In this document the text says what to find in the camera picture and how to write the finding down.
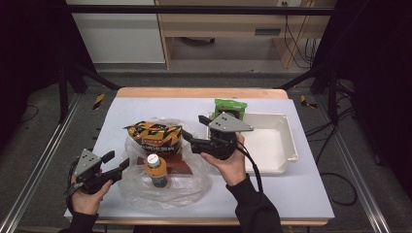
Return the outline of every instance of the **plastic tray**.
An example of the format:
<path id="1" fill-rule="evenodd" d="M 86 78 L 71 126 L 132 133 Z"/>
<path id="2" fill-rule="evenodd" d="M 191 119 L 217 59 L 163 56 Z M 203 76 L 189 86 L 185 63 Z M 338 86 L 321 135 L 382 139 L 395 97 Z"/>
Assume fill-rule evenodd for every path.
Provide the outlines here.
<path id="1" fill-rule="evenodd" d="M 288 116 L 245 114 L 243 121 L 255 129 L 251 132 L 242 132 L 242 135 L 245 137 L 245 147 L 261 175 L 282 174 L 291 162 L 298 159 Z M 254 173 L 248 158 L 246 171 Z"/>

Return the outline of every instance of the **black sleeve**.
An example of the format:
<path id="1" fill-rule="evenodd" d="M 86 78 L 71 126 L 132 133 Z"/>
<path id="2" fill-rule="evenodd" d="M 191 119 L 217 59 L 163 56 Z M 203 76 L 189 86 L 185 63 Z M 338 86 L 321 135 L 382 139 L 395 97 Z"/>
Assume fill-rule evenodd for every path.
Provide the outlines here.
<path id="1" fill-rule="evenodd" d="M 94 222 L 97 220 L 98 215 L 91 216 L 81 213 L 73 213 L 72 222 L 68 229 L 59 231 L 59 233 L 92 233 Z"/>
<path id="2" fill-rule="evenodd" d="M 235 213 L 242 232 L 283 232 L 278 211 L 266 195 L 255 191 L 249 174 L 243 182 L 235 186 L 227 185 L 226 188 L 237 201 Z"/>

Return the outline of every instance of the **bottle label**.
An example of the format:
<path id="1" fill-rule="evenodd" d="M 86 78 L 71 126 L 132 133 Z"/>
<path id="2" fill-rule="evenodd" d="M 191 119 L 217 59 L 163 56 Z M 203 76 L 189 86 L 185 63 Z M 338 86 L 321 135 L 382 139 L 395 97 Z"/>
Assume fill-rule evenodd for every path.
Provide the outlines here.
<path id="1" fill-rule="evenodd" d="M 166 176 L 163 176 L 159 178 L 152 178 L 152 182 L 155 187 L 165 187 L 169 181 Z"/>

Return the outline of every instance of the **bottle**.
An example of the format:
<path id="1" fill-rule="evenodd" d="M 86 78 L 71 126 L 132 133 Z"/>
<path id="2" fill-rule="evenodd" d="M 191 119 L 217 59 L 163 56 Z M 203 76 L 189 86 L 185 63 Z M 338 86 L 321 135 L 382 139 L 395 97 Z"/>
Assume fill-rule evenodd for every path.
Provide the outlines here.
<path id="1" fill-rule="evenodd" d="M 166 161 L 157 154 L 148 156 L 148 163 L 145 165 L 146 173 L 151 177 L 155 187 L 169 187 L 170 181 L 166 170 Z"/>

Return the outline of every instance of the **yellow chip bag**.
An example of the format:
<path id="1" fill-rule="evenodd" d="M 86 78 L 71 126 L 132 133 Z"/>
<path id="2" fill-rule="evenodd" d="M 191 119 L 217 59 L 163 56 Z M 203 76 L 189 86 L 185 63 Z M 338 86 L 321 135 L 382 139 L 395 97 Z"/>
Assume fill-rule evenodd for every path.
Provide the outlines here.
<path id="1" fill-rule="evenodd" d="M 167 157 L 182 153 L 182 126 L 140 121 L 124 127 L 128 135 L 137 142 L 147 154 L 156 153 Z"/>

